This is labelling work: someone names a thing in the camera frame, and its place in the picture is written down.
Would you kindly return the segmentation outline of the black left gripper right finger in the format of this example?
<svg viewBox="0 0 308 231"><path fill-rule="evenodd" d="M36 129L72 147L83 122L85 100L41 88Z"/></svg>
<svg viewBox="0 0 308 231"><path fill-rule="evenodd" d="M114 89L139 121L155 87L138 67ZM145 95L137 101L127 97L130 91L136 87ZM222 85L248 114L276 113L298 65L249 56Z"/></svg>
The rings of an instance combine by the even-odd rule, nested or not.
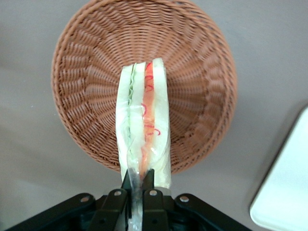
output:
<svg viewBox="0 0 308 231"><path fill-rule="evenodd" d="M168 231L168 216L163 193L154 188L154 170L147 172L142 183L142 230Z"/></svg>

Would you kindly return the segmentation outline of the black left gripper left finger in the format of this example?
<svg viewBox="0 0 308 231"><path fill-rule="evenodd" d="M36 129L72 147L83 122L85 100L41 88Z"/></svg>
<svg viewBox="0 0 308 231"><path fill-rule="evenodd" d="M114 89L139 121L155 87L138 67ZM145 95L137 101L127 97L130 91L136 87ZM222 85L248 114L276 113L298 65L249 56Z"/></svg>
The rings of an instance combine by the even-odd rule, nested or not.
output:
<svg viewBox="0 0 308 231"><path fill-rule="evenodd" d="M90 231L127 231L131 217L131 184L126 173L122 186L111 190L103 205L96 210L89 225Z"/></svg>

